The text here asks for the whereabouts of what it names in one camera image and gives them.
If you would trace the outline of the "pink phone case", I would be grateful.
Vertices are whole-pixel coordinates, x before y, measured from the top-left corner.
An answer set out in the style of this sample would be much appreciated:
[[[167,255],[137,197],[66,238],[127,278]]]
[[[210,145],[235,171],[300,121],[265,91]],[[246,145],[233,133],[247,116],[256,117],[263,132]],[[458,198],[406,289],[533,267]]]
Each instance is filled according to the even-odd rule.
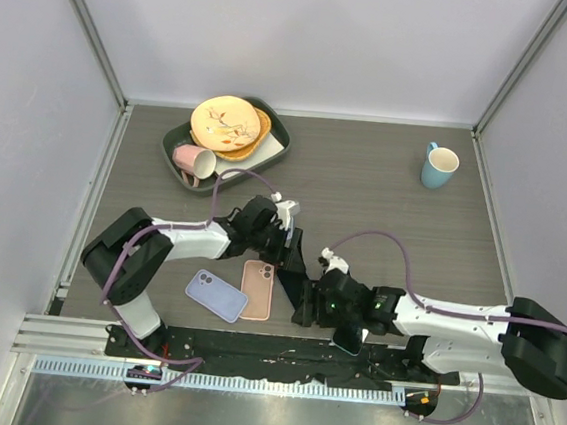
[[[240,319],[265,321],[270,316],[274,267],[260,260],[244,263],[241,292],[247,297]]]

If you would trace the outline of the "teal-edged phone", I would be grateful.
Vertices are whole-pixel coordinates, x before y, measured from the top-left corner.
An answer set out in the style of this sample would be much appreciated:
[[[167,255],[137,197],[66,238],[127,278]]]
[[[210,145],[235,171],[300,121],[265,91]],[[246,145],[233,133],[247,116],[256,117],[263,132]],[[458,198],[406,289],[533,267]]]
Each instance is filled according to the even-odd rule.
[[[333,334],[331,343],[350,356],[357,356],[364,342],[363,329],[357,326],[339,326]]]

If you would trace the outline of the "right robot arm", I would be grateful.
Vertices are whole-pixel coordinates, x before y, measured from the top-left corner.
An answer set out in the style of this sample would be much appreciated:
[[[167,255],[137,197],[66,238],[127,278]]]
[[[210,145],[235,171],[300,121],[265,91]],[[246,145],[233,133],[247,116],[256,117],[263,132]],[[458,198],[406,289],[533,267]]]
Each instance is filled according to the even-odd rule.
[[[433,373],[495,374],[537,395],[567,399],[567,326],[530,298],[467,306],[368,287],[334,269],[302,286],[292,320],[407,338],[401,367],[413,381]]]

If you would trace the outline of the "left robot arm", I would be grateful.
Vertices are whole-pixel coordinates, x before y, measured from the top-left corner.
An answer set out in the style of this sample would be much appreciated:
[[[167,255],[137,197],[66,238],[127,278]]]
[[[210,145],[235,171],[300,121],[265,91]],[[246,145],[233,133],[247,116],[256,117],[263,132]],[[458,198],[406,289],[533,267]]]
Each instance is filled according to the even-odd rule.
[[[257,196],[244,208],[207,222],[168,222],[133,207],[91,241],[80,260],[102,290],[102,303],[129,327],[130,348],[142,359],[154,358],[167,329],[146,290],[162,264],[191,258],[219,261],[248,250],[271,265],[285,264],[300,252],[291,245],[299,212],[298,202],[278,194]]]

